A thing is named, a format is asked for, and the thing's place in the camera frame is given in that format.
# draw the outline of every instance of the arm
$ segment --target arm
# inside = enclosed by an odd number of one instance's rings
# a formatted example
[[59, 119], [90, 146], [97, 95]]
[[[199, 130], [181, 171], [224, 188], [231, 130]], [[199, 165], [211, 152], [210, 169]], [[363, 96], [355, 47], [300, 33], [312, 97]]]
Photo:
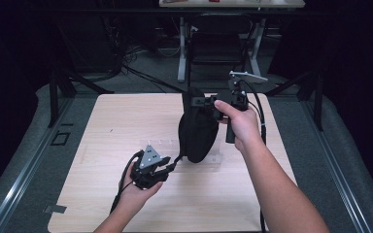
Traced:
[[247, 164], [271, 232], [329, 232], [317, 209], [262, 142], [256, 113], [251, 109], [240, 112], [220, 100], [215, 106], [231, 118], [235, 147]]
[[[129, 166], [125, 176], [124, 185], [132, 183], [130, 172], [133, 163]], [[122, 232], [126, 224], [144, 207], [145, 203], [162, 187], [157, 183], [150, 189], [141, 190], [130, 184], [121, 194], [119, 202], [111, 214], [95, 229], [94, 232]]]

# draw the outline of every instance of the black curtain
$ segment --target black curtain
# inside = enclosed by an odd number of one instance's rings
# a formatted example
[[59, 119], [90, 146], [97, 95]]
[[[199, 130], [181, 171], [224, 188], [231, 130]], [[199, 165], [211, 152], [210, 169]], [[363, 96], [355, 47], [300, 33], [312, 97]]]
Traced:
[[35, 92], [51, 72], [46, 39], [34, 23], [17, 1], [0, 1], [0, 176], [35, 114]]
[[335, 9], [320, 2], [306, 1], [314, 10], [339, 16], [290, 21], [269, 72], [294, 79], [317, 68], [327, 36], [333, 33], [336, 50], [326, 54], [327, 64], [321, 67], [323, 93], [337, 107], [373, 179], [373, 1], [356, 0]]

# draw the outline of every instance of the tape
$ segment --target tape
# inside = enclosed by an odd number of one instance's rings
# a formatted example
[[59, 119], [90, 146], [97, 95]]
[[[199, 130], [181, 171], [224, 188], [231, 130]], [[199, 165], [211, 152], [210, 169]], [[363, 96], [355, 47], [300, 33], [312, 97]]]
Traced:
[[44, 209], [44, 213], [52, 214], [52, 213], [65, 213], [66, 207], [64, 206], [46, 206]]

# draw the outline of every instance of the forearm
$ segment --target forearm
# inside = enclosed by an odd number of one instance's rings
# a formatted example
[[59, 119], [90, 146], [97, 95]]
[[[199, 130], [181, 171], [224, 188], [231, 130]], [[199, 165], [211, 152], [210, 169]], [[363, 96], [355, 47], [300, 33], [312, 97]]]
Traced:
[[322, 217], [259, 140], [245, 147], [260, 207], [271, 232], [327, 232]]
[[122, 232], [126, 224], [136, 215], [132, 209], [119, 203], [114, 211], [96, 228], [94, 232]]

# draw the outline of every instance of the wooden table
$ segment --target wooden table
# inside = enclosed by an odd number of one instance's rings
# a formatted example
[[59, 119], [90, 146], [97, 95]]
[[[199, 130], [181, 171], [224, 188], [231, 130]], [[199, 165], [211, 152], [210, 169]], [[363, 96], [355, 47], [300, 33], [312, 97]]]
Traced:
[[[159, 0], [159, 7], [161, 8], [205, 8], [211, 11], [216, 8], [247, 8], [247, 9], [268, 9], [268, 8], [280, 8], [293, 10], [296, 8], [303, 8], [305, 2], [303, 0], [220, 0], [219, 2], [210, 2], [209, 0], [186, 0], [176, 2], [165, 2]], [[254, 32], [254, 47], [250, 51], [250, 63], [253, 70], [253, 74], [261, 76], [259, 66], [256, 61], [256, 56], [259, 51], [263, 30], [265, 27], [265, 18], [256, 24]], [[185, 73], [187, 67], [187, 56], [186, 56], [186, 26], [184, 18], [180, 18], [180, 65], [178, 69], [178, 82], [183, 83], [185, 81]]]
[[[267, 146], [291, 179], [294, 175], [267, 98], [259, 95]], [[256, 103], [253, 96], [250, 100]], [[162, 155], [178, 155], [181, 94], [99, 96], [57, 201], [50, 232], [90, 232], [109, 214], [121, 173], [147, 141]], [[214, 154], [198, 164], [184, 159], [125, 228], [126, 232], [257, 231], [259, 205], [245, 162], [225, 142], [221, 125]]]

